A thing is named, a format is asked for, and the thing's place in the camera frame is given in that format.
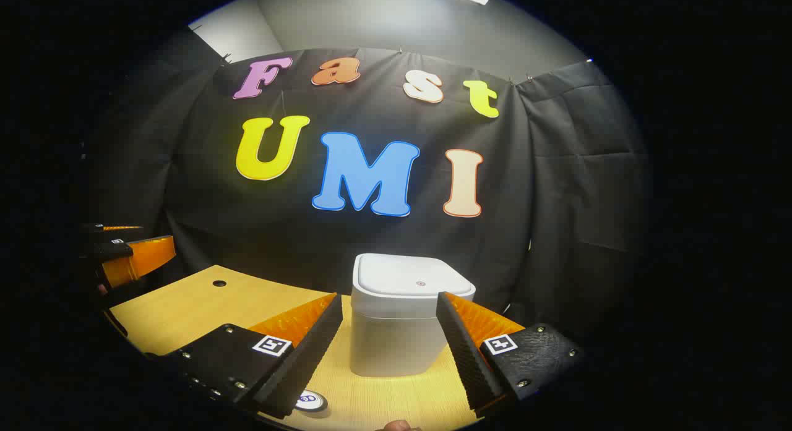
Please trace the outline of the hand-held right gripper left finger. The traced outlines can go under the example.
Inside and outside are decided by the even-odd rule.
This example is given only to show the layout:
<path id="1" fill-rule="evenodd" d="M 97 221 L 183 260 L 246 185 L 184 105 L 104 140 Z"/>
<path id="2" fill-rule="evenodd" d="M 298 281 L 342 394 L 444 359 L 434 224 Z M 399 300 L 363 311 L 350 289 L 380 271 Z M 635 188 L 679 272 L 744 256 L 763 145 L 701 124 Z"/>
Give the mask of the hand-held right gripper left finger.
<path id="1" fill-rule="evenodd" d="M 342 324 L 331 293 L 245 328 L 224 323 L 150 358 L 190 389 L 251 414 L 291 414 Z"/>

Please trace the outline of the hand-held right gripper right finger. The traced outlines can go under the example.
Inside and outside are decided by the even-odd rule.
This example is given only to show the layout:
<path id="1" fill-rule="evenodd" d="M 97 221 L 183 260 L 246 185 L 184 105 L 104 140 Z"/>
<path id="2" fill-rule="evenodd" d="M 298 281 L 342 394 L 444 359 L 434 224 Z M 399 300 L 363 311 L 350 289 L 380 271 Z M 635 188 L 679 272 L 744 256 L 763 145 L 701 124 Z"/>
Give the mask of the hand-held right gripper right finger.
<path id="1" fill-rule="evenodd" d="M 547 323 L 521 326 L 450 292 L 438 294 L 436 318 L 479 419 L 552 388 L 585 357 L 583 347 Z"/>

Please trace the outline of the silver pop can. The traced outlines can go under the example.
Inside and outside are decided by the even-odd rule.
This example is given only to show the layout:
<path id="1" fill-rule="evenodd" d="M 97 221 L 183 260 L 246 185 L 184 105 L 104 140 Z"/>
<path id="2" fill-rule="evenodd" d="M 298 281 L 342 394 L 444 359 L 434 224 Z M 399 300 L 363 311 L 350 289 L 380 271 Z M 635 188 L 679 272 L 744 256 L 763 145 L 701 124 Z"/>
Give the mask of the silver pop can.
<path id="1" fill-rule="evenodd" d="M 304 390 L 295 403 L 295 409 L 304 413 L 322 413 L 327 408 L 328 400 L 320 393 L 311 390 Z"/>

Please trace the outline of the white desktop garbage bin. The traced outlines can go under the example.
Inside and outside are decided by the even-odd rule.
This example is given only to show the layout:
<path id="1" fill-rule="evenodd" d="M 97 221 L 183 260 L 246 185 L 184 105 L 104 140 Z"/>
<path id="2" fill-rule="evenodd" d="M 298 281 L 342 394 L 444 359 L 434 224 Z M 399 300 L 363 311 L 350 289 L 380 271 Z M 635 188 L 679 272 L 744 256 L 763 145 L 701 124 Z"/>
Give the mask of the white desktop garbage bin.
<path id="1" fill-rule="evenodd" d="M 476 288 L 433 257 L 356 257 L 351 290 L 350 370 L 360 377 L 412 377 L 447 346 L 436 318 L 444 292 L 472 301 Z"/>

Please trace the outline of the wooden desktop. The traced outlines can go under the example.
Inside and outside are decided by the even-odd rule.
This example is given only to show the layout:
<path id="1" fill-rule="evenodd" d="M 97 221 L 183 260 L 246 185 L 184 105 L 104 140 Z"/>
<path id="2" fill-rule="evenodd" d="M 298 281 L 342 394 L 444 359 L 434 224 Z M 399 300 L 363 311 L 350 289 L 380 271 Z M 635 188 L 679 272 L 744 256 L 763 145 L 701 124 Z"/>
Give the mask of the wooden desktop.
<path id="1" fill-rule="evenodd" d="M 229 268 L 198 271 L 111 308 L 138 350 L 164 354 L 224 323 L 248 328 L 322 293 Z M 307 387 L 329 402 L 325 413 L 295 411 L 280 421 L 304 431 L 376 431 L 406 420 L 422 431 L 455 431 L 478 422 L 448 348 L 414 377 L 359 377 L 350 369 L 351 298 L 343 322 Z"/>

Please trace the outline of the black backdrop cloth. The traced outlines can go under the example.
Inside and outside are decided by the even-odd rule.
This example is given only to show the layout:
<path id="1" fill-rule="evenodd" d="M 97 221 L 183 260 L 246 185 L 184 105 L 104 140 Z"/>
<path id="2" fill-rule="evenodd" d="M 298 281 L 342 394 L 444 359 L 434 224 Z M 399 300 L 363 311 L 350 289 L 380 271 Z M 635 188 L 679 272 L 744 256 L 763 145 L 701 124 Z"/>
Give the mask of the black backdrop cloth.
<path id="1" fill-rule="evenodd" d="M 87 139 L 88 219 L 172 234 L 159 288 L 212 265 L 349 294 L 357 255 L 433 257 L 475 301 L 585 346 L 641 246 L 648 158 L 591 62 L 517 85 L 423 54 L 223 66 L 192 36 L 124 80 Z"/>

